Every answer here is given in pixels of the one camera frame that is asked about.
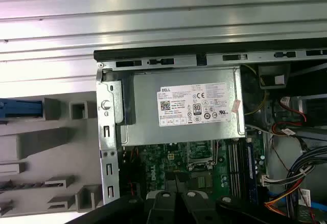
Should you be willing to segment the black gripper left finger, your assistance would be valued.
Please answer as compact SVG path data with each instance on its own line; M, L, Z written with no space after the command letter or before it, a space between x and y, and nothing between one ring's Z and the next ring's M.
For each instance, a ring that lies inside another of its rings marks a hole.
M173 223L176 193L176 173L166 172L164 190L151 191L146 199L120 197L69 223Z

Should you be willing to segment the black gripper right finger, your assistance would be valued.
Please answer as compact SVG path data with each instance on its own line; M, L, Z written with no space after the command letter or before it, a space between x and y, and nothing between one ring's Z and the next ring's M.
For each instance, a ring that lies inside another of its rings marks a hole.
M300 223L234 196L212 200L205 192L190 188L189 180L188 173L178 172L178 206L188 213L186 223Z

